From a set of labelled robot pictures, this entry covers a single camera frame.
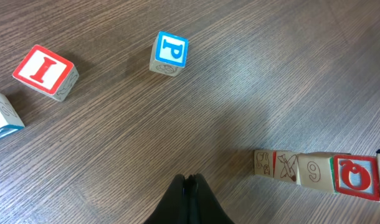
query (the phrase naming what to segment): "red block face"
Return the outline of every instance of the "red block face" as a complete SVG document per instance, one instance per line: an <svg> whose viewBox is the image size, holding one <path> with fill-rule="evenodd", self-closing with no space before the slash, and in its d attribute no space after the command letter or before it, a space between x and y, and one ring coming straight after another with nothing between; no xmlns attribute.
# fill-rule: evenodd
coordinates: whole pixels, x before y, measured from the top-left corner
<svg viewBox="0 0 380 224"><path fill-rule="evenodd" d="M73 67L72 62L40 45L35 45L13 72L13 77L54 95Z"/></svg>
<svg viewBox="0 0 380 224"><path fill-rule="evenodd" d="M335 189L339 193L380 201L375 157L337 155L334 172Z"/></svg>

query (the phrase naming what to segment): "black object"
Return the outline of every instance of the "black object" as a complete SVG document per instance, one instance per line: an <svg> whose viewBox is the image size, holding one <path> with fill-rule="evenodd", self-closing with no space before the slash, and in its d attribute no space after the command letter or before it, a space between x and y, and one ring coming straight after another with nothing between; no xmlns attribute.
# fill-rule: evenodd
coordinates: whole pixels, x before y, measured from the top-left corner
<svg viewBox="0 0 380 224"><path fill-rule="evenodd" d="M201 174L178 174L145 224L234 224Z"/></svg>

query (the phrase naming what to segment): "red letter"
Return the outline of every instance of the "red letter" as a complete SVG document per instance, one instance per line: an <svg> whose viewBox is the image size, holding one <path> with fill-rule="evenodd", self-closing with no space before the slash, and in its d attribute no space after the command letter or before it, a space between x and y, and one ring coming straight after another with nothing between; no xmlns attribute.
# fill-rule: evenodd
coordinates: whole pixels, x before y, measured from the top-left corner
<svg viewBox="0 0 380 224"><path fill-rule="evenodd" d="M43 76L45 75L45 73L47 72L47 70L50 68L50 66L56 64L55 61L53 61L52 59L50 58L47 58L47 57L44 57L43 58L45 61L44 63L42 64L42 66L40 67L40 69L36 72L35 75L31 75L30 78L35 80L35 81L38 81L40 83L43 83Z"/></svg>
<svg viewBox="0 0 380 224"><path fill-rule="evenodd" d="M350 160L341 161L341 166L344 166L341 171L341 178L343 182L353 190L366 190L370 187L371 178L369 172L362 166L354 164ZM355 187L351 181L351 172L354 174L360 174L360 186Z"/></svg>

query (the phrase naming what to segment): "blue border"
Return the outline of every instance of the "blue border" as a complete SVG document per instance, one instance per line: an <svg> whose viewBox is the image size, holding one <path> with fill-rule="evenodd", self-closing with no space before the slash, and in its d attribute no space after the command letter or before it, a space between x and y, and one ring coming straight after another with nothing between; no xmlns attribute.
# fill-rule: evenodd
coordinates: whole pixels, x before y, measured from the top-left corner
<svg viewBox="0 0 380 224"><path fill-rule="evenodd" d="M17 126L17 125L8 124L8 125L6 125L6 126L1 127L0 129L3 129L3 128L15 129L15 131L11 132L11 133L8 134L8 135L5 135L5 136L3 136L3 137L0 137L0 139L4 138L4 137L6 137L6 136L9 136L9 135L11 135L11 134L14 134L15 132L17 132L17 131L19 131L19 130L22 130L24 127L23 127L23 126Z"/></svg>
<svg viewBox="0 0 380 224"><path fill-rule="evenodd" d="M171 60L166 60L164 58L160 58L159 57L160 48L161 48L161 42L162 42L161 40L162 40L163 36L172 37L174 39L178 39L178 40L184 41L184 52L183 52L183 62L182 63L173 62ZM157 49L156 49L156 53L155 53L155 59L157 61L159 61L159 62L164 62L164 63L168 63L170 65L175 65L175 66L179 66L179 67L184 67L186 65L186 59L188 57L188 47L189 47L189 41L187 39L185 39L183 37L175 36L175 35L167 33L167 32L160 31L158 33Z"/></svg>

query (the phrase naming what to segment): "wooden surface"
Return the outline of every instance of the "wooden surface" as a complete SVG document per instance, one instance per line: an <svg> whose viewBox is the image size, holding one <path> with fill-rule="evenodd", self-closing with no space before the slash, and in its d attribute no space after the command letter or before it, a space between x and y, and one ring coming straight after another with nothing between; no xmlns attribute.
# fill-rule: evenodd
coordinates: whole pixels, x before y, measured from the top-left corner
<svg viewBox="0 0 380 224"><path fill-rule="evenodd" d="M148 71L158 31L189 39ZM13 80L35 44L76 64L59 103ZM380 223L380 203L254 176L253 149L375 156L380 0L0 1L0 223L142 223L202 173L236 223Z"/></svg>

